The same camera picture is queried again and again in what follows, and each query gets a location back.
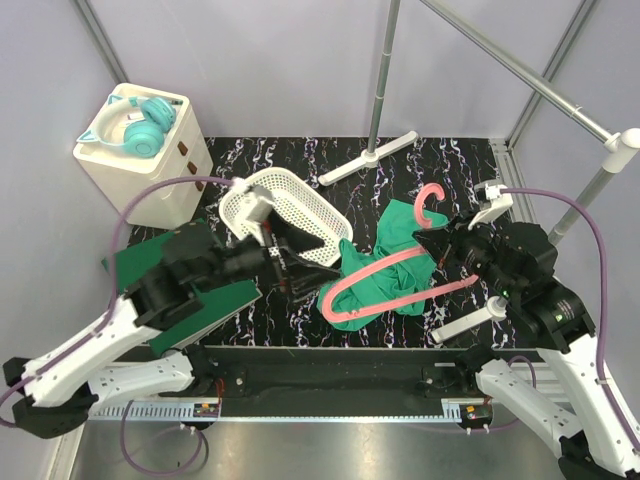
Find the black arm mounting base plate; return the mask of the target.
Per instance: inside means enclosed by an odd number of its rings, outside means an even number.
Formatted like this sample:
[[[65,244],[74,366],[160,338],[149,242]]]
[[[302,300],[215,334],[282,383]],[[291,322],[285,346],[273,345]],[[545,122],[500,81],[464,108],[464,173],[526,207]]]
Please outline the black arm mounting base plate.
[[[457,369],[458,350],[190,347],[182,398],[222,398],[231,421],[455,421],[446,403],[488,398]]]

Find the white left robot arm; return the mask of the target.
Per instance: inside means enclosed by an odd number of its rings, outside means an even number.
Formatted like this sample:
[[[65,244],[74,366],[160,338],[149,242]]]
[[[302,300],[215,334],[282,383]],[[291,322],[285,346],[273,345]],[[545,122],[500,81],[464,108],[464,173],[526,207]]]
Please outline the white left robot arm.
[[[181,227],[163,244],[161,260],[83,331],[40,358],[14,357],[4,364],[10,392],[22,396],[11,407],[12,420],[2,425],[51,439],[139,397],[208,394],[217,377],[199,347],[129,367],[111,364],[202,310],[202,293],[260,277],[299,302],[339,278],[339,270],[302,256],[323,247],[319,237],[274,221],[259,230],[263,242],[247,236],[224,246],[201,223]]]

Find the green tank top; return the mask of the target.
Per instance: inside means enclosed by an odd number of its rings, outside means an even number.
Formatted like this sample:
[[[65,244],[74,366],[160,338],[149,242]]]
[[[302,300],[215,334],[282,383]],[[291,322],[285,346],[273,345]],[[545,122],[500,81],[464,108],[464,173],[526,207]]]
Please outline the green tank top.
[[[349,276],[392,254],[417,247],[413,233],[418,229],[413,206],[399,200],[390,201],[378,222],[376,241],[369,254],[358,251],[346,239],[340,241],[341,275]],[[333,311],[351,314],[426,290],[435,270],[436,262],[427,254],[398,262],[338,294],[332,303]]]

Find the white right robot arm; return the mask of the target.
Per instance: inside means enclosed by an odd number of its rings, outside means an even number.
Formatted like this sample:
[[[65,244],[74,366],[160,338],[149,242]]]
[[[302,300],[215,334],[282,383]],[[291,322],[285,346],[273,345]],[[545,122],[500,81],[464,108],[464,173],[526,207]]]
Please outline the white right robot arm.
[[[413,234],[440,263],[477,275],[506,303],[506,316],[561,384],[565,410],[524,383],[489,348],[475,346],[456,360],[454,384],[502,403],[553,452],[567,479],[636,479],[633,446],[598,379],[596,327],[582,300],[554,277],[557,249],[537,224],[515,222],[493,232],[457,218]]]

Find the pink plastic hanger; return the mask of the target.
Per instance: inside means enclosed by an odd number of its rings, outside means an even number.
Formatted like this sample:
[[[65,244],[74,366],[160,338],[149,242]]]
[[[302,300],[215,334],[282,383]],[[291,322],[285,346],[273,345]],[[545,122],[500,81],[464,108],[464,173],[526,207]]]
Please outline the pink plastic hanger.
[[[443,187],[437,183],[424,185],[417,194],[414,203],[411,204],[413,206],[415,221],[419,225],[418,230],[422,228],[436,229],[437,227],[448,224],[446,216],[428,211],[424,208],[424,203],[429,196],[434,196],[438,200],[444,199],[445,193]],[[324,319],[334,328],[343,331],[357,331],[388,311],[394,311],[401,315],[416,316],[424,311],[425,303],[428,300],[467,288],[478,280],[477,276],[472,275],[467,279],[453,281],[441,286],[432,286],[430,283],[430,287],[426,290],[396,300],[368,306],[351,314],[336,313],[333,311],[333,301],[336,296],[345,289],[386,267],[421,254],[429,255],[418,244],[415,248],[392,254],[349,276],[343,277],[341,275],[340,280],[321,288],[317,300],[317,309]]]

